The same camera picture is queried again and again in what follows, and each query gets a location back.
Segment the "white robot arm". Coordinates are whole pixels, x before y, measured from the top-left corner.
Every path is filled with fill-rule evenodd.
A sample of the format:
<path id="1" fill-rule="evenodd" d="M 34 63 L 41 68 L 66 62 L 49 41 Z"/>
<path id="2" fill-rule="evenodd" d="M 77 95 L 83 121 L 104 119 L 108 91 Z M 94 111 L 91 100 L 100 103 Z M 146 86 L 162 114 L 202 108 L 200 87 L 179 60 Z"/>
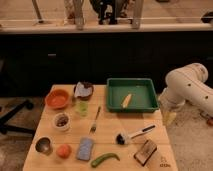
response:
<path id="1" fill-rule="evenodd" d="M 205 84 L 208 70 L 200 63 L 192 63 L 170 71 L 166 87 L 159 96 L 159 104 L 165 126 L 172 123 L 176 111 L 186 101 L 199 108 L 205 117 L 213 119 L 213 88 Z"/>

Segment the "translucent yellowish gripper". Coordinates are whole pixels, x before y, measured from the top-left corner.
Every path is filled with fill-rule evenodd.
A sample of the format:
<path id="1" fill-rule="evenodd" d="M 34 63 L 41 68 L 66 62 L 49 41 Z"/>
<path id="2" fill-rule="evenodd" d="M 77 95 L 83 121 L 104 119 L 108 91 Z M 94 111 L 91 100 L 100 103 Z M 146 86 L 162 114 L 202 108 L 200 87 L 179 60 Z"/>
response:
<path id="1" fill-rule="evenodd" d="M 176 109 L 175 106 L 169 106 L 166 104 L 161 105 L 161 112 L 164 126 L 170 125 L 176 118 L 177 113 L 175 109 Z"/>

